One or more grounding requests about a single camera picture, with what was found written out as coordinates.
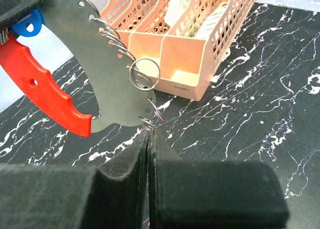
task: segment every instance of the black foam block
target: black foam block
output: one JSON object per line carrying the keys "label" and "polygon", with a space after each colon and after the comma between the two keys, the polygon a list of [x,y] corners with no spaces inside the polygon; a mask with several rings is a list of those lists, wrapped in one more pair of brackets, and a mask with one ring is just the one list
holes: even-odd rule
{"label": "black foam block", "polygon": [[0,165],[0,229],[141,228],[147,143],[100,167]]}
{"label": "black foam block", "polygon": [[18,22],[43,0],[0,0],[0,31]]}
{"label": "black foam block", "polygon": [[163,229],[282,229],[289,211],[279,181],[260,162],[158,161]]}

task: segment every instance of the organizer slot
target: organizer slot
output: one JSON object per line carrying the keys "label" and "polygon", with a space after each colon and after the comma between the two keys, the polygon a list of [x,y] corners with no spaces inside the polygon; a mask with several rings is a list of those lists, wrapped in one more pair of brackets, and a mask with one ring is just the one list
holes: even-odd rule
{"label": "organizer slot", "polygon": [[131,35],[131,33],[129,31],[118,31],[120,37],[121,37],[121,41],[125,44],[126,48],[129,47],[129,37]]}
{"label": "organizer slot", "polygon": [[158,0],[152,11],[143,19],[135,29],[136,32],[164,34],[169,30],[165,23],[165,14],[170,0]]}
{"label": "organizer slot", "polygon": [[[128,49],[137,59],[150,58],[160,65],[162,40],[163,37],[161,35],[133,32],[129,38]],[[157,66],[150,60],[141,60],[136,66],[139,71],[150,77],[159,77]]]}
{"label": "organizer slot", "polygon": [[114,20],[112,26],[120,31],[133,31],[152,10],[158,0],[131,0],[129,6]]}
{"label": "organizer slot", "polygon": [[191,0],[184,14],[168,31],[168,34],[194,37],[207,16],[214,11],[221,2],[221,0]]}
{"label": "organizer slot", "polygon": [[185,40],[183,37],[165,36],[161,49],[161,78],[196,86],[205,43],[205,40],[200,39]]}
{"label": "organizer slot", "polygon": [[130,5],[131,0],[108,0],[106,7],[100,12],[101,19],[111,24]]}
{"label": "organizer slot", "polygon": [[222,2],[217,9],[215,9],[198,28],[198,31],[194,35],[194,38],[208,40],[213,29],[219,23],[220,18],[224,15],[227,9],[227,3]]}
{"label": "organizer slot", "polygon": [[253,0],[230,0],[230,4],[211,34],[213,60],[221,62],[226,50],[245,20]]}

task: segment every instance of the plastic file organizer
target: plastic file organizer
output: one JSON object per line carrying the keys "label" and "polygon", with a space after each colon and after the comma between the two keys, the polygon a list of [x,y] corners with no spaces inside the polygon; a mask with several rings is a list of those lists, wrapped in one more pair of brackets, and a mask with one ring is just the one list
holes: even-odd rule
{"label": "plastic file organizer", "polygon": [[[156,90],[199,101],[217,71],[226,50],[242,26],[254,0],[189,0],[172,26],[164,17],[170,0],[109,0],[101,18],[116,28],[137,59],[148,57],[161,68]],[[207,38],[195,38],[205,19],[225,6]],[[137,64],[153,82],[156,65]]]}

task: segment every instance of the black marble surface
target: black marble surface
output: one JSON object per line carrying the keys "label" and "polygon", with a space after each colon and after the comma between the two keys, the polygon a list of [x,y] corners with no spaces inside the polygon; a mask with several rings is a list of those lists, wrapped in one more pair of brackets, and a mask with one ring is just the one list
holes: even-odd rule
{"label": "black marble surface", "polygon": [[[201,101],[156,93],[166,123],[153,122],[181,157],[273,168],[291,212],[289,229],[320,228],[318,50],[320,13],[256,3]],[[75,59],[54,78],[79,111],[98,114]],[[0,163],[101,165],[140,132],[111,125],[79,137],[23,97],[0,114]]]}

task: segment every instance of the red plastic handle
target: red plastic handle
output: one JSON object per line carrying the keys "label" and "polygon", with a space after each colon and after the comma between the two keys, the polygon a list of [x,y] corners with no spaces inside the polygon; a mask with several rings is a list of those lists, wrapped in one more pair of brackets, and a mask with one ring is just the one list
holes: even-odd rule
{"label": "red plastic handle", "polygon": [[0,44],[0,65],[45,114],[72,133],[90,136],[92,115],[77,111],[71,97],[60,89],[50,71],[44,69],[29,48],[17,42],[12,35],[4,45]]}

